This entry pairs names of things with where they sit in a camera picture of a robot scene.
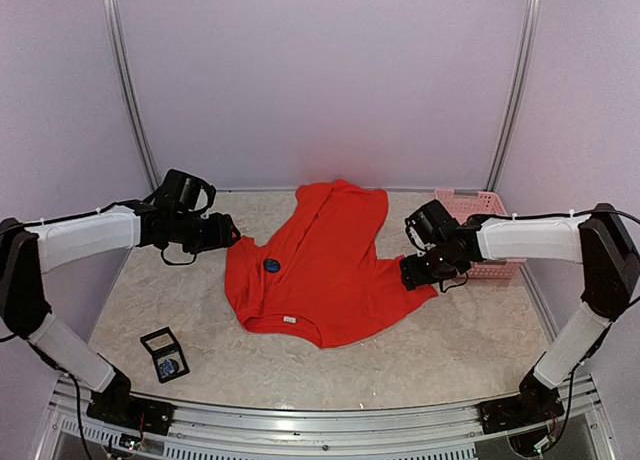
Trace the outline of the red t-shirt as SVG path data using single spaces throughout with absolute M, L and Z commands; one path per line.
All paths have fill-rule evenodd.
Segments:
M 265 245 L 244 237 L 227 252 L 225 294 L 246 331 L 339 348 L 379 334 L 437 297 L 431 286 L 407 291 L 399 259 L 376 252 L 389 211 L 384 190 L 337 180 L 301 186 L 296 200 Z

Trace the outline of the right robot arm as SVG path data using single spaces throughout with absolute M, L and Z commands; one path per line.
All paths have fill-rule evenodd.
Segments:
M 517 394 L 478 406 L 482 430 L 492 434 L 567 416 L 558 391 L 603 342 L 611 326 L 636 300 L 639 251 L 626 212 L 600 203 L 591 210 L 538 215 L 473 214 L 459 223 L 438 200 L 405 220 L 416 248 L 399 262 L 401 280 L 413 291 L 442 287 L 472 266 L 501 260 L 549 260 L 582 268 L 584 288 L 574 315 L 525 375 Z

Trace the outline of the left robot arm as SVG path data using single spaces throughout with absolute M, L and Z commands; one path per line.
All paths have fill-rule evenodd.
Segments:
M 1 318 L 53 369 L 90 392 L 87 414 L 140 433 L 167 435 L 172 404 L 137 397 L 130 379 L 93 351 L 53 313 L 43 277 L 98 254 L 176 244 L 192 257 L 236 244 L 241 233 L 230 215 L 211 212 L 216 189 L 191 174 L 169 170 L 143 200 L 114 202 L 97 210 L 22 223 L 1 223 Z

